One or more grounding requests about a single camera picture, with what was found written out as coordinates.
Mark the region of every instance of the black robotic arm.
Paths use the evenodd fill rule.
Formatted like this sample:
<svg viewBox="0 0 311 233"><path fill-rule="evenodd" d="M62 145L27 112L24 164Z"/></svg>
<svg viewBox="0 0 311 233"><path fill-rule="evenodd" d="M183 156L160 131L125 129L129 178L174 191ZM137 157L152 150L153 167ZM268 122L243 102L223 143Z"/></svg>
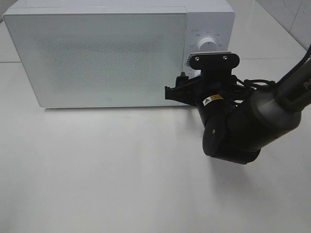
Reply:
<svg viewBox="0 0 311 233"><path fill-rule="evenodd" d="M165 87L165 99L197 107L205 127L206 155L247 164L257 158L262 147L298 127L301 111L311 103L310 54L311 48L275 83L242 82L232 75L240 62L236 54L192 53L187 64L201 70L201 75L189 79L182 72L176 87Z"/></svg>

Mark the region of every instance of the microwave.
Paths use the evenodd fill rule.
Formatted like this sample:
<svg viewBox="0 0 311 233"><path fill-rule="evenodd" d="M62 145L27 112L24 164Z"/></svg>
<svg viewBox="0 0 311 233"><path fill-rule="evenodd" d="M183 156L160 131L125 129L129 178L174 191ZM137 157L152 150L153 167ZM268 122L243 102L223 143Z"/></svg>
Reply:
<svg viewBox="0 0 311 233"><path fill-rule="evenodd" d="M225 0L18 0L3 15L46 108L179 105L164 87L200 74L190 53L226 51L234 17Z"/></svg>

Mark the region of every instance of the warning sticker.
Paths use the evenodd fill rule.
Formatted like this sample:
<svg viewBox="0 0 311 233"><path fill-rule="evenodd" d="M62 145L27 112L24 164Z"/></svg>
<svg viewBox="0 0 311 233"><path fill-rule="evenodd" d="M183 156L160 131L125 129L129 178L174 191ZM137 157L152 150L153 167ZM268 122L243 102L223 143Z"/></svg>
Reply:
<svg viewBox="0 0 311 233"><path fill-rule="evenodd" d="M213 95L207 97L205 100L203 100L203 105L206 106L208 103L214 101L214 100L223 100L224 98L221 95Z"/></svg>

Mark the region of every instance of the white table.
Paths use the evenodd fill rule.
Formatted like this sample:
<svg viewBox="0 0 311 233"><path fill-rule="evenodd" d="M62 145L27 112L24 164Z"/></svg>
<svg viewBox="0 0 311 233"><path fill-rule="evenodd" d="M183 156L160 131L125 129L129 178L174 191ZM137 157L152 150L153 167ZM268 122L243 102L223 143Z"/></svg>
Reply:
<svg viewBox="0 0 311 233"><path fill-rule="evenodd" d="M300 45L255 1L230 50L241 79L278 80ZM311 108L237 165L203 154L192 107L42 109L0 24L1 233L309 233Z"/></svg>

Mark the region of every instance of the black cable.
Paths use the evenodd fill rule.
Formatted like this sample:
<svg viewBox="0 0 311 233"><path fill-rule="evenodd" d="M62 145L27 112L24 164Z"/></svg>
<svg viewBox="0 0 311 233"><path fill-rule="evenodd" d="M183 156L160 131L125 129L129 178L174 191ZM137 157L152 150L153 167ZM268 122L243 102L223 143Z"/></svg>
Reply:
<svg viewBox="0 0 311 233"><path fill-rule="evenodd" d="M269 81L269 80L265 80L265 79L255 79L255 80L245 79L244 85L248 86L248 87L256 88L258 90L268 90L268 89L271 89L272 87L274 87L276 85L276 83L274 81Z"/></svg>
<svg viewBox="0 0 311 233"><path fill-rule="evenodd" d="M311 55L311 45L310 45L309 49L307 50L307 53L305 54L305 56L301 59L301 61L296 66L294 66L294 68L292 68L283 78L281 78L277 82L277 86L279 86L288 77L292 76L292 74L294 74L297 70L299 70L306 63L306 61L310 58L310 55Z"/></svg>

